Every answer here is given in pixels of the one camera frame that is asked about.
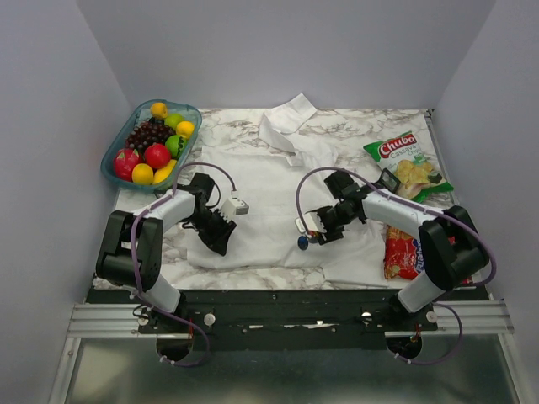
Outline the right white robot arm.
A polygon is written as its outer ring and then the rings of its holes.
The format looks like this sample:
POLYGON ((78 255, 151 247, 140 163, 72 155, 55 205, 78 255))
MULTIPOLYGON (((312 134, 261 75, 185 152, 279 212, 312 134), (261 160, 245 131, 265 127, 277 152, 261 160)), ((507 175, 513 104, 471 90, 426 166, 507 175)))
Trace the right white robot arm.
POLYGON ((362 186, 353 175, 337 169, 325 178, 336 203, 304 215, 306 234, 323 245, 341 239, 344 228, 352 221, 372 220, 419 242, 424 269, 392 298, 387 319, 393 327, 409 328, 418 320, 418 311, 483 268, 495 269, 493 254, 461 206, 440 210, 402 198, 395 194, 399 180, 387 170, 376 182, 362 186))

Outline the white shirt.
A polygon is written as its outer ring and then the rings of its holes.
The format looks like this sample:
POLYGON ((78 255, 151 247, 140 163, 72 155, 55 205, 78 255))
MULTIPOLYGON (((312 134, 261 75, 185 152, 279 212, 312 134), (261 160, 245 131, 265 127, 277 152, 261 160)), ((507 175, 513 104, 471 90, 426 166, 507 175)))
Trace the white shirt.
POLYGON ((193 233, 187 236, 187 260, 194 267, 233 269, 241 267, 320 268, 335 284, 385 287, 382 225, 358 221, 349 225, 344 238, 302 251, 296 244, 296 202, 308 211, 333 205, 323 184, 323 173, 306 181, 307 172, 337 162, 338 152, 328 141, 301 134, 300 129, 316 114, 303 94, 261 114, 252 143, 233 136, 223 124, 206 122, 200 134, 203 169, 216 164, 227 171, 239 196, 249 206, 236 218, 225 256, 212 252, 193 233))

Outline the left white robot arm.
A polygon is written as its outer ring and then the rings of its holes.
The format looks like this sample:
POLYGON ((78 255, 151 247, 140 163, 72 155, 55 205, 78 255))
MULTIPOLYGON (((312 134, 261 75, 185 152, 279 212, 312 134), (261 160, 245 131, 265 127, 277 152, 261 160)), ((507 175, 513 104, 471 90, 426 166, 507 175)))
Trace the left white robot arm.
POLYGON ((179 306, 181 292, 161 275, 164 233, 185 224, 212 252, 224 256, 237 226, 233 218, 248 213, 235 190, 221 207, 211 208, 208 202, 215 187, 209 175, 196 173, 190 184, 166 191, 139 210, 115 210, 107 221, 96 276, 160 309, 157 321, 168 332, 180 331, 187 313, 179 306))

